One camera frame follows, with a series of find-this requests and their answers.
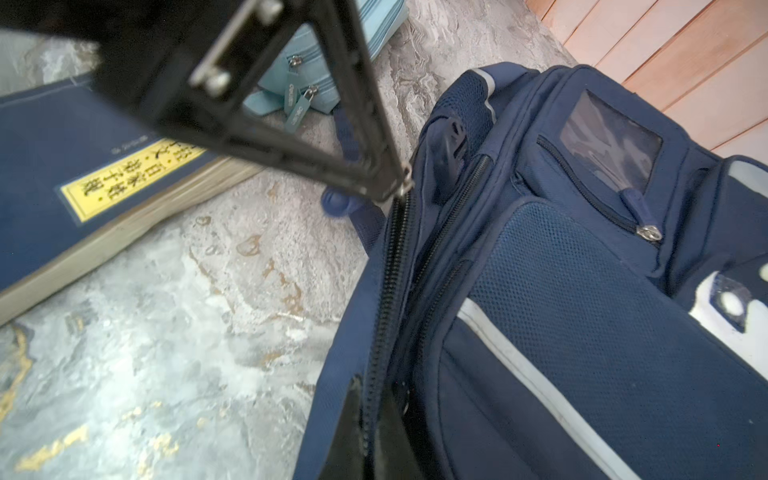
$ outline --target yellow label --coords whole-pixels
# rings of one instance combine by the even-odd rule
[[[204,148],[167,138],[61,187],[72,210],[85,222],[190,163]]]

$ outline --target front pocket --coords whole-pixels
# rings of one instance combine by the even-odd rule
[[[456,478],[504,478],[482,469],[517,458],[539,478],[756,475],[764,379],[560,208],[510,210],[417,367],[442,465]],[[467,452],[479,460],[462,468]]]
[[[584,199],[603,217],[607,218],[617,227],[623,228],[629,233],[635,233],[640,238],[647,240],[654,245],[657,245],[657,242],[662,240],[663,235],[660,232],[659,226],[652,218],[652,214],[648,211],[645,199],[639,190],[629,187],[619,193],[622,200],[626,198],[624,203],[627,205],[628,210],[636,215],[635,218],[631,220],[626,216],[617,213],[616,210],[601,201],[597,195],[593,194],[584,182],[579,179],[579,176],[574,172],[574,169],[568,161],[565,160],[563,154],[561,154],[550,141],[539,136],[536,143],[544,148],[552,158],[558,162],[560,168],[562,168],[566,176],[568,176],[568,179],[576,187],[576,190],[578,190],[581,196],[584,197]]]
[[[579,67],[529,128],[517,170],[534,194],[657,279],[674,248],[690,170],[702,166],[692,145],[637,95]]]

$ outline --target blue book cover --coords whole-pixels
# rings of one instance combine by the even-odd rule
[[[215,158],[120,112],[87,75],[0,98],[0,294]]]

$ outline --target zipper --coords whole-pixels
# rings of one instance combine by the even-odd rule
[[[399,12],[399,9],[402,7],[402,4],[405,3],[404,0],[400,0],[397,2],[396,7],[393,8],[389,14],[384,19],[384,22],[382,25],[386,25],[387,23],[391,23],[391,21],[394,19],[394,17],[397,15],[397,12]],[[365,20],[368,19],[368,17],[371,14],[371,11],[374,9],[376,5],[379,4],[379,0],[372,0],[371,2],[367,2],[366,5],[362,7],[362,10],[360,11],[360,22],[363,23]],[[376,32],[376,35],[374,35],[373,38],[371,38],[371,44],[373,44],[374,39],[380,34],[384,35],[386,33],[386,30],[389,30],[389,26],[387,29],[384,29],[383,32]],[[317,58],[320,58],[323,56],[323,50],[317,45],[313,45],[311,47],[304,48],[303,50],[296,51],[294,53],[291,53],[288,55],[288,59],[291,57],[301,57],[305,62],[315,60]]]
[[[331,75],[328,75],[323,80],[321,80],[321,81],[319,81],[317,83],[317,87],[320,90],[323,90],[323,91],[327,90],[328,88],[330,88],[332,86],[333,86],[333,76],[331,76]]]
[[[386,17],[384,18],[384,22],[382,22],[382,27],[386,25],[386,28],[379,28],[379,30],[377,30],[376,33],[371,37],[371,42],[369,45],[367,45],[371,55],[373,55],[375,50],[382,47],[381,44],[384,40],[384,35],[386,35],[386,32],[392,27],[392,22],[395,21],[395,18],[397,18],[397,15],[400,13],[404,3],[405,0],[399,0],[397,3],[395,3],[395,5],[391,10],[389,10],[389,13],[387,13]]]
[[[445,293],[448,291],[448,288],[453,284],[453,280],[458,276],[459,272],[461,272],[463,269],[463,266],[465,263],[469,262],[470,260],[464,259],[460,260],[451,270],[451,272],[448,274],[448,277],[445,279],[445,281],[442,282],[442,285],[440,286],[440,290],[438,290],[437,295],[435,299],[432,301],[432,303],[429,306],[429,310],[427,310],[427,313],[424,315],[424,321],[419,328],[419,339],[416,343],[416,362],[415,365],[419,366],[424,361],[424,350],[426,348],[427,339],[429,338],[429,334],[432,331],[432,324],[435,322],[435,314],[437,313],[437,306],[440,303],[440,300],[443,298]]]
[[[600,214],[609,219],[610,222],[612,222],[617,227],[623,228],[627,232],[633,233],[635,235],[638,235],[643,240],[648,241],[649,243],[652,243],[656,246],[658,246],[658,240],[660,238],[656,238],[655,235],[653,235],[654,232],[647,232],[647,227],[640,225],[639,223],[635,223],[632,221],[627,220],[626,218],[622,217],[621,215],[617,214],[612,208],[608,207],[607,205],[604,205],[601,201],[599,201],[596,196],[592,194],[592,192],[587,189],[587,187],[581,182],[581,180],[578,179],[576,176],[576,173],[574,173],[573,169],[571,168],[571,165],[568,165],[568,162],[565,160],[565,158],[562,156],[560,151],[546,138],[539,136],[536,139],[536,143],[539,144],[542,148],[544,148],[549,154],[560,164],[560,167],[563,169],[565,174],[568,176],[568,178],[571,179],[571,182],[573,182],[573,185],[576,187],[576,190],[579,191],[582,197]]]
[[[445,242],[445,238],[451,232],[451,227],[453,227],[453,224],[458,220],[458,215],[462,212],[462,210],[464,210],[464,206],[472,197],[472,194],[475,192],[475,190],[477,190],[480,180],[485,176],[485,172],[487,171],[488,167],[490,167],[491,163],[491,158],[488,155],[483,155],[480,157],[480,161],[478,162],[477,167],[475,167],[474,171],[472,171],[472,175],[469,177],[469,180],[467,180],[464,188],[462,188],[462,192],[459,194],[458,200],[455,204],[453,204],[453,207],[451,207],[448,218],[445,219],[445,223],[442,225],[442,227],[440,227],[440,231],[437,237],[432,242],[429,250],[427,250],[427,254],[424,256],[424,260],[421,262],[422,265],[421,268],[419,268],[419,273],[415,276],[415,280],[413,282],[414,286],[418,286],[419,283],[423,280],[423,277],[429,268],[429,264],[432,261],[432,258],[440,249],[443,242]]]
[[[402,295],[407,290],[408,264],[405,248],[413,223],[413,192],[402,201],[392,203],[392,229],[387,238],[379,312],[376,314],[376,332],[366,369],[367,390],[362,398],[362,441],[366,455],[370,453],[373,428],[379,415],[386,370],[397,331],[399,330]]]

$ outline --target metal bolt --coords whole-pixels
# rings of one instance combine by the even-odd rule
[[[261,25],[272,25],[277,17],[283,13],[284,6],[280,0],[261,0],[256,5],[256,17],[258,17]]]
[[[719,300],[720,305],[728,315],[742,316],[744,314],[744,304],[734,292],[722,292]]]
[[[232,75],[226,70],[213,66],[205,74],[205,92],[213,98],[219,98],[232,81]]]

